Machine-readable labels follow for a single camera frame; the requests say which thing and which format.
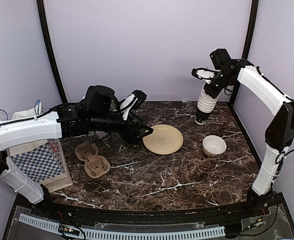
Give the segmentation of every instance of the dark marble surface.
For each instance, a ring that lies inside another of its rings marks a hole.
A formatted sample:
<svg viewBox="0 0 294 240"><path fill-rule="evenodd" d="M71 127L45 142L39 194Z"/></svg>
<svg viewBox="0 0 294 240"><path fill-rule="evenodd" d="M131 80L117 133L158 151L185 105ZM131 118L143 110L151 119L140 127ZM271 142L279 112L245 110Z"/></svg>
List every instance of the dark marble surface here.
<svg viewBox="0 0 294 240"><path fill-rule="evenodd" d="M205 126L194 122L196 103L146 102L137 114L150 126L168 124L184 137L182 148L171 155L156 155L143 143L128 144L113 133L97 143L110 171L90 178L74 153L92 136L62 140L74 184L51 194L54 202L110 210L157 211L219 206L245 201L258 166L225 103L218 103ZM207 157L202 140L223 137L227 150Z"/></svg>

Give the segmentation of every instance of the white wall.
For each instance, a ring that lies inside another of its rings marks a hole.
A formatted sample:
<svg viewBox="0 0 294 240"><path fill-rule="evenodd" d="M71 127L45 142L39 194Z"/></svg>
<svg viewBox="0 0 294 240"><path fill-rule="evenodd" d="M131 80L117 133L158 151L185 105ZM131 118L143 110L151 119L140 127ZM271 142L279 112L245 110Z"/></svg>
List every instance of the white wall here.
<svg viewBox="0 0 294 240"><path fill-rule="evenodd" d="M49 108L60 103L35 0L0 0L0 109L9 116L30 109L37 99ZM0 240L14 192L0 181Z"/></svg>
<svg viewBox="0 0 294 240"><path fill-rule="evenodd" d="M294 98L294 0L259 2L249 60ZM245 87L240 89L235 109L263 158L264 132L272 120L271 113ZM294 153L285 160L275 189L283 192L294 221Z"/></svg>
<svg viewBox="0 0 294 240"><path fill-rule="evenodd" d="M195 101L203 82L191 70L213 69L209 54L217 48L241 57L251 1L45 3L69 101L79 101L90 85L110 86L120 99L141 89L148 101Z"/></svg>

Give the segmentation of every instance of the vertical black post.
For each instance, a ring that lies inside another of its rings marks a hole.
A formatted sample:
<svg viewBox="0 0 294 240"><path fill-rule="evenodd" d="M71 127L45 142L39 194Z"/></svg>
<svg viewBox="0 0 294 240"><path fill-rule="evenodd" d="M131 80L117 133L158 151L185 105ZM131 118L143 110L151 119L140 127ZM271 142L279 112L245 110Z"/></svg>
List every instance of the vertical black post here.
<svg viewBox="0 0 294 240"><path fill-rule="evenodd" d="M59 74L58 67L57 67L57 63L56 63L56 58L53 53L53 48L52 48L52 44L51 44L48 23L47 23L47 18L46 18L45 5L44 5L43 0L37 0L37 4L38 4L38 12L39 12L39 18L40 18L40 23L41 23L41 28L42 28L43 39L45 41L45 45L46 45L53 77L55 79L61 101L63 103L67 103L68 102L67 96L66 96L65 90L62 85L62 81L61 81L60 74Z"/></svg>
<svg viewBox="0 0 294 240"><path fill-rule="evenodd" d="M252 2L251 2L251 10L250 10L247 35L246 35L245 45L244 45L243 51L242 51L242 56L241 56L242 59L248 59L248 56L249 56L253 31L255 28L255 23L256 23L256 18L257 18L258 3L259 3L259 0L252 0ZM239 87L240 87L240 83L236 82L235 86L233 87L232 95L229 100L231 107L233 107L235 104L236 97L239 92Z"/></svg>

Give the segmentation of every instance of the paper plate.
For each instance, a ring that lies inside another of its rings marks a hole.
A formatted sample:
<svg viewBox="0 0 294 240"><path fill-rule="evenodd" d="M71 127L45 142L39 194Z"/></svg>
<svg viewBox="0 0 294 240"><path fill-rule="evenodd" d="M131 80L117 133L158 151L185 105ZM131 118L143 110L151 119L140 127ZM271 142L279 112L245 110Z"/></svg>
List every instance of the paper plate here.
<svg viewBox="0 0 294 240"><path fill-rule="evenodd" d="M181 132L173 126L152 126L153 133L143 138L143 143L155 154L167 155L178 151L183 144Z"/></svg>

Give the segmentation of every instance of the bowl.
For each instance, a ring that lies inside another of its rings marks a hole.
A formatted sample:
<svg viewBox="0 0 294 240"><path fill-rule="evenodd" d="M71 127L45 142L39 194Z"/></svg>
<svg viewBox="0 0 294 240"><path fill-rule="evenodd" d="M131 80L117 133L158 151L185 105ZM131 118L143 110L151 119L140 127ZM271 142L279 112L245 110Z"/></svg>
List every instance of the bowl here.
<svg viewBox="0 0 294 240"><path fill-rule="evenodd" d="M221 137L209 135L202 141L202 148L208 157L215 157L224 153L227 145Z"/></svg>

